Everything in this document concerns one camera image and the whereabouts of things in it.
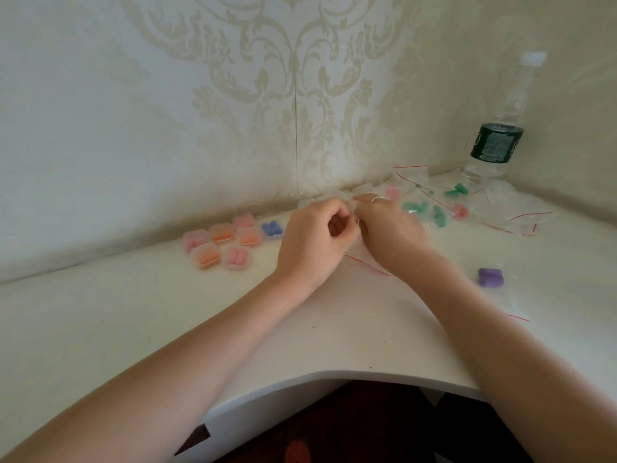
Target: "hand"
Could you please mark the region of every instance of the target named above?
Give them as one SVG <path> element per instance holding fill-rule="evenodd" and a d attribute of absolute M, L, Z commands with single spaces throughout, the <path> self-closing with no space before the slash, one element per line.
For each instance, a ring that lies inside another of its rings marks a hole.
<path fill-rule="evenodd" d="M 364 244 L 377 263 L 397 278 L 412 275 L 413 268 L 438 256 L 418 219 L 398 207 L 397 203 L 364 194 L 355 198 L 356 216 Z"/>
<path fill-rule="evenodd" d="M 293 279 L 308 296 L 328 279 L 359 235 L 355 218 L 338 198 L 297 210 L 285 228 L 274 276 Z"/>

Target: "left hand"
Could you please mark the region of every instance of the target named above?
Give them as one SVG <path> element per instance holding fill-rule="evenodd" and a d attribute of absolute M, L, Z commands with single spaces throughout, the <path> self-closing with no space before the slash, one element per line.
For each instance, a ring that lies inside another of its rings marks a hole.
<path fill-rule="evenodd" d="M 338 198 L 297 210 L 285 228 L 273 275 L 293 280 L 308 296 L 328 279 L 359 235 L 355 218 Z"/>

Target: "floor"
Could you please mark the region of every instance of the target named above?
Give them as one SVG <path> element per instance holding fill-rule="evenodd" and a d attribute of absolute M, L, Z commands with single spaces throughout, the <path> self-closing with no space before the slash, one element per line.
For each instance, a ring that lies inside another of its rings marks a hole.
<path fill-rule="evenodd" d="M 448 461 L 532 460 L 487 403 L 433 406 L 415 386 L 352 381 L 215 463 Z"/>

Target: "left arm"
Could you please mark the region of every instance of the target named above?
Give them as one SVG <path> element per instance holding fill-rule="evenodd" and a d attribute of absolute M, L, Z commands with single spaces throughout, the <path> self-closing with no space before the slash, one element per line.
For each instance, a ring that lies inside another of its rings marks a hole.
<path fill-rule="evenodd" d="M 295 212 L 272 275 L 79 400 L 0 463 L 165 461 L 258 343 L 328 278 L 359 233 L 340 200 Z"/>

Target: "forearm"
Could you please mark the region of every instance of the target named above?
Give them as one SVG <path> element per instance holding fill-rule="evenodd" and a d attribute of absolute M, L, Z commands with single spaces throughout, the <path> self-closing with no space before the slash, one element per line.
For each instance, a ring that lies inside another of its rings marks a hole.
<path fill-rule="evenodd" d="M 43 426 L 9 462 L 147 462 L 171 456 L 266 334 L 304 300 L 272 277 Z"/>
<path fill-rule="evenodd" d="M 404 280 L 435 314 L 482 392 L 532 457 L 617 460 L 617 410 L 609 397 L 491 305 L 449 261 L 431 256 L 421 272 L 407 272 Z"/>

